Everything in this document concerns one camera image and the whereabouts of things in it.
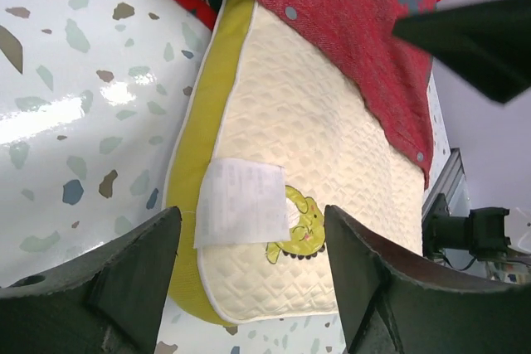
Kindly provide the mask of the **cream quilted pillow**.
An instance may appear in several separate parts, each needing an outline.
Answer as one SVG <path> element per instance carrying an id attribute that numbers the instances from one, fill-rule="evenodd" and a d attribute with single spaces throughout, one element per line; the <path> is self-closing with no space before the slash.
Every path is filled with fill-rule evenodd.
<path id="1" fill-rule="evenodd" d="M 290 241 L 194 248 L 217 158 L 285 170 Z M 354 82 L 257 1 L 223 0 L 165 187 L 183 218 L 169 288 L 182 310 L 223 326 L 333 314 L 324 208 L 420 254 L 423 192 Z"/>

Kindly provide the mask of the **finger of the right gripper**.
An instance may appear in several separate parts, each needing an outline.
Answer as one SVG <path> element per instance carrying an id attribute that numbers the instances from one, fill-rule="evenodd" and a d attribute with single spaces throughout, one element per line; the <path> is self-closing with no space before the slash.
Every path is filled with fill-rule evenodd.
<path id="1" fill-rule="evenodd" d="M 495 0 L 400 18 L 394 36 L 506 104 L 530 89 L 530 0 Z"/>

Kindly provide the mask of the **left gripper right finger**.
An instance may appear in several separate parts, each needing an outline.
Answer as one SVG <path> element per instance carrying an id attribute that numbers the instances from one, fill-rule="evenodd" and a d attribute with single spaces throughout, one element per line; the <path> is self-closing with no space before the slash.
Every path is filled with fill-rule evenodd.
<path id="1" fill-rule="evenodd" d="M 326 248 L 348 353 L 528 353 L 530 287 L 446 268 L 337 206 Z"/>

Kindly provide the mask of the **red pillowcase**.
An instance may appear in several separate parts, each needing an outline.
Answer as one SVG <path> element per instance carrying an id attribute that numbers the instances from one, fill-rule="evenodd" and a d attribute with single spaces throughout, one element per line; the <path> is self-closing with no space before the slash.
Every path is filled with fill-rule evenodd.
<path id="1" fill-rule="evenodd" d="M 436 0 L 256 1 L 353 80 L 387 141 L 424 173 L 431 170 L 431 57 L 392 29 L 399 17 L 432 11 Z"/>

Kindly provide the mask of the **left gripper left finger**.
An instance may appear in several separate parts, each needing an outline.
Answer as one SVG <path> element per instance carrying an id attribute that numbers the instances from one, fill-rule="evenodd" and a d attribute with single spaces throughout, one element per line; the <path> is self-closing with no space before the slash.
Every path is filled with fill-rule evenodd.
<path id="1" fill-rule="evenodd" d="M 3 353 L 152 353 L 181 231 L 170 207 L 1 290 Z"/>

